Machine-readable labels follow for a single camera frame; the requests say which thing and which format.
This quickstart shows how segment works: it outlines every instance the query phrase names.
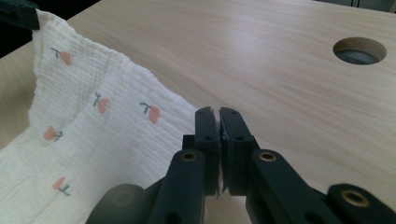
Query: wood grain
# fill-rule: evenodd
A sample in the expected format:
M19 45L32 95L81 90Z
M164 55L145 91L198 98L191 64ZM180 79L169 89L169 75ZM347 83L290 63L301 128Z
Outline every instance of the wood grain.
M197 107L239 110L261 147L281 153L311 187L347 182L393 209L395 22L390 13L304 0L102 0L69 20ZM387 57L340 61L332 47L352 36L378 41ZM9 83L0 90L0 147L27 125L32 60L30 47L0 60ZM240 199L206 204L206 223L249 223Z

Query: table surface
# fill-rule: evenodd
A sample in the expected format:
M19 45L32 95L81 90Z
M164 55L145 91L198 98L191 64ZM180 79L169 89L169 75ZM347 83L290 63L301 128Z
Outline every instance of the table surface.
M69 24L147 67L197 107L240 111L262 148L311 187L350 183L396 209L396 16L307 0L102 0ZM380 63L333 45L382 43ZM28 126L33 46L0 59L0 148ZM248 223L243 198L208 198L206 223Z

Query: white cloth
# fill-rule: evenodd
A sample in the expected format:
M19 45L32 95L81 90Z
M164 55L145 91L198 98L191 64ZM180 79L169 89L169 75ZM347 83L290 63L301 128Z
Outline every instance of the white cloth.
M0 223L85 223L110 188L166 174L196 108L122 53L37 13L35 98L30 126L0 150Z

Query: round hole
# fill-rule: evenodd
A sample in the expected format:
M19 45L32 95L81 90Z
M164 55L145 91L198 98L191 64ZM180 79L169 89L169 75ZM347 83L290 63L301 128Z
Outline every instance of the round hole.
M312 224L324 224L325 223L323 218L320 215L313 213L313 212L305 213L305 219L309 223L312 223Z
M276 161L276 156L269 152L263 152L259 157L262 161Z
M181 155L181 159L183 161L195 161L197 159L197 155L192 152L186 152Z
M387 49L381 43L364 37L342 39L332 51L342 61L360 65L379 63L387 56Z
M370 201L360 192L351 189L341 190L341 197L347 202L357 207L368 207Z
M125 206L134 200L134 194L131 191L120 191L117 192L112 198L113 203L116 206Z
M181 223L181 216L177 213L169 213L165 217L166 224L178 224Z

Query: brass insert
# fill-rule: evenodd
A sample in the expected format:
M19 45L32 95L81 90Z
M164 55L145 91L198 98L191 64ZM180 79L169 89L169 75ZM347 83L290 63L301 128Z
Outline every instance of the brass insert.
M276 161L276 155L269 152L260 153L259 158L262 161Z
M370 205L370 201L364 195L353 189L341 190L341 197L357 207L368 207Z
M193 152L186 152L181 155L183 161L195 161L197 159L197 154Z

